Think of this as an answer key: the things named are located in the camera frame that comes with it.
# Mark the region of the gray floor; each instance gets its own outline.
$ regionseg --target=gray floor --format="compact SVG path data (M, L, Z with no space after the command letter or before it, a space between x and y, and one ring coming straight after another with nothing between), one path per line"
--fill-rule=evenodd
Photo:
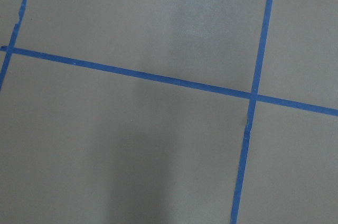
M15 47L250 92L265 2L29 0ZM338 108L337 9L274 0L260 94ZM0 223L229 223L248 103L13 54ZM337 125L258 102L237 223L335 223Z

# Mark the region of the blue tape strip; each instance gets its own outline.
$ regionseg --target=blue tape strip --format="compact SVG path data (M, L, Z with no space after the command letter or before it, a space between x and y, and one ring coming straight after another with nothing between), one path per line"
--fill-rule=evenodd
M122 75L131 76L135 78L153 80L153 81L163 82L163 83L187 87L187 88L193 88L193 89L204 90L204 91L213 92L213 93L219 93L219 94L228 95L228 96L235 96L235 97L240 97L240 98L245 98L245 99L249 99L249 96L250 96L250 93L244 92L244 91L216 87L216 86L197 83L193 81L160 76L160 75L146 73L146 72L139 72L139 71L134 71L134 70L120 68L120 67L107 66L105 64L88 62L88 61L83 61L83 60L78 60L78 59L71 59L71 58L51 55L51 54L42 53L42 52L14 48L14 53L29 56L29 57L34 57L34 58L40 58L44 60L60 62L64 64L71 64L71 65L75 65L79 67L86 67L86 68L91 68L91 69L105 71L105 72L122 74Z
M4 82L8 66L10 64L10 60L11 60L11 57L12 57L16 38L17 38L17 35L19 34L22 19L23 19L23 16L25 14L26 4L27 4L27 0L22 0L21 6L20 6L20 9L19 9L19 13L18 13L19 14L19 21L14 25L13 32L12 32L11 39L10 39L10 43L9 43L8 48L6 50L6 56L5 56L5 59L4 59L4 62L2 64L2 68L1 68L1 71L0 71L0 90L1 90L2 84Z
M7 50L7 46L1 46L0 47L0 51L6 51L6 50ZM61 62L61 63L66 62L66 64L72 64L72 65L75 65L75 66L92 68L92 69L95 69L95 70L100 70L100 68L96 67L95 65L109 67L109 66L106 66L106 65L103 65L103 64L101 65L101 64L97 64L97 63L83 61L83 60L71 59L71 58L66 58L66 57L61 57L61 56L56 56L56 55L50 55L50 54L46 54L46 53L41 53L41 52L37 52L37 51L30 51L30 50L25 50L25 49L19 49L19 48L14 48L13 53L16 53L16 54L19 54L19 55L25 55L25 56L33 57L33 58L40 58L40 59L44 59L44 60L55 61L55 62ZM140 73L138 71L133 71L133 70L129 70L129 69L123 69L123 68L119 68L119 69L121 69L122 71L127 70L130 73L135 72L135 75L136 75L136 73ZM189 87L189 86L186 86L188 84L186 84L186 85L181 84L181 82L188 82L189 85L191 86L190 88L199 89L199 90L202 90L202 91L215 92L215 93L219 93L219 94L223 94L223 95L236 96L236 97L240 97L240 98L244 98L244 99L250 99L250 93L243 92L243 91L238 91L238 90L229 89L229 88L221 88L221 87L217 87L217 86L213 86L213 85L206 85L206 84L201 84L201 83L197 83L197 82L185 81L185 80L180 80L180 79L175 79L175 78L170 78L170 77L165 77L165 76L159 76L159 75L156 75L156 74L150 74L150 73L146 73L146 74L148 76L150 76L152 78L151 80L153 80L153 81L157 81L156 80L157 78L162 78L163 79L161 81L162 83L173 84L173 83L170 83L170 81L173 80L173 81L175 81L175 85L182 86L182 87ZM263 96L263 95L258 95L257 101L266 102L268 104L281 105L281 106L290 107L290 108L297 108L297 109L302 109L302 110L307 110L307 111L312 111L312 112L316 112L316 113L322 113L322 114L327 114L327 115L338 117L338 109L332 109L332 108L326 108L326 107L317 106L317 105L305 104L303 102L291 101L291 100L280 99L280 98L271 97L271 96Z
M268 37L268 29L269 29L272 5L273 5L273 0L266 0L263 24L262 24L262 29L260 33L259 47L258 47L258 52L257 52L256 65L255 65L255 73L253 74L251 95L250 95L250 100L249 100L248 121L245 126L245 130L244 130L236 186L235 186L233 200L232 200L232 209L231 209L231 216L230 216L231 224L237 223L237 216L238 216L239 204L240 204L241 193L242 193L244 173L245 173L245 167L246 167L247 157L248 157L250 133L251 133L252 123L253 123L254 115L255 115L259 81L260 81L260 75L261 75L261 70L262 70L262 65L263 65L266 40Z

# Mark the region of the blue grid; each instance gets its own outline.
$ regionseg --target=blue grid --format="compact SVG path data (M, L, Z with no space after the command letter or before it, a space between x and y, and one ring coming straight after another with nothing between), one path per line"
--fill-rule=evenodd
M269 27L269 20L270 20L273 0L266 0L266 6L265 6L263 23L262 23L259 48L258 48L258 53L257 53L255 73L253 76L251 92L239 91L235 89L207 85L207 84L202 84L202 83L193 82L193 81L176 79L176 78L171 78L171 77L166 77L166 76L161 76L161 75L156 75L156 74L151 74L151 73L145 73L145 72L125 69L125 68L109 66L109 65L100 64L100 63L94 63L94 62L89 62L89 61L84 61L84 60L62 57L58 55L52 55L52 54L47 54L47 53L42 53L42 52L37 52L37 51L16 48L15 42L16 42L19 30L20 30L23 17L24 17L26 4L27 4L27 0L22 0L21 7L18 13L19 21L15 24L13 28L13 32L12 32L11 39L10 39L8 46L0 47L0 51L6 52L5 59L4 59L4 62L3 62L3 65L0 71L0 90L3 85L6 72L8 70L11 56L13 53L15 53L19 55L28 56L28 57L34 57L34 58L39 58L43 60L70 64L73 66L85 67L85 68L90 68L94 70L117 73L117 74L122 74L125 76L152 80L152 81L177 85L181 87L214 92L214 93L218 93L222 95L234 96L234 97L239 97L239 98L244 98L244 99L249 100L248 112L247 112L247 115L248 115L247 124L245 126L245 131L243 134L243 142L242 142L242 149L241 149L240 160L239 160L237 181L236 181L236 187L235 187L234 195L233 195L231 219L230 219L231 224L237 223L237 216L238 216L238 211L239 211L239 206L240 206L240 197L241 197L242 185L243 185L243 180L244 180L246 161L247 161L247 156L248 156L250 133L251 133L252 125L254 122L256 102L260 101L260 102L265 102L265 103L274 104L274 105L280 105L280 106L285 106L285 107L312 111L316 113L338 116L338 109L327 108L323 106L311 105L311 104L306 104L303 102L280 99L276 97L264 96L264 95L258 94L260 74L261 74L262 64L264 60L264 52L265 52L265 46L266 46L266 41L267 41L267 36L268 36L268 27Z

